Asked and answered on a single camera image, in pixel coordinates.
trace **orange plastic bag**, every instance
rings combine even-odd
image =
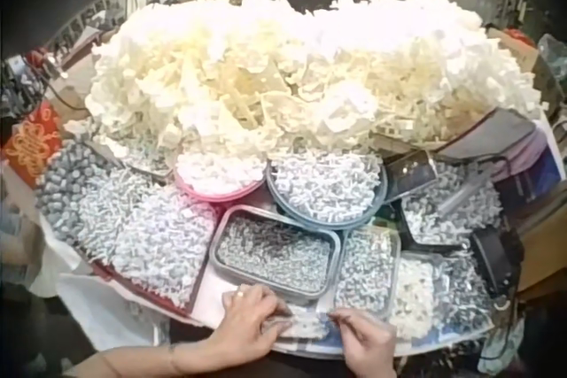
[[[35,179],[47,166],[47,160],[61,149],[58,122],[58,114],[44,100],[19,124],[18,130],[2,149],[2,157],[32,189],[35,188]]]

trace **cream plastic piece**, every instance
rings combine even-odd
[[[379,133],[422,146],[496,106],[540,113],[533,75],[448,0],[197,0],[132,14],[98,57],[85,104],[103,135],[150,131],[230,152],[354,146]]]

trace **blue object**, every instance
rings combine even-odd
[[[313,219],[303,212],[299,212],[293,205],[287,202],[283,195],[281,195],[276,189],[276,182],[274,181],[274,167],[271,162],[268,162],[266,167],[266,183],[272,197],[276,203],[282,208],[282,210],[288,214],[292,219],[295,219],[302,225],[313,228],[313,229],[325,229],[325,230],[351,230],[360,228],[368,223],[370,223],[380,209],[385,201],[386,194],[388,192],[388,176],[384,165],[380,166],[380,184],[374,188],[374,202],[372,205],[362,214],[358,219],[343,221],[340,223],[327,223],[326,221],[320,221]]]

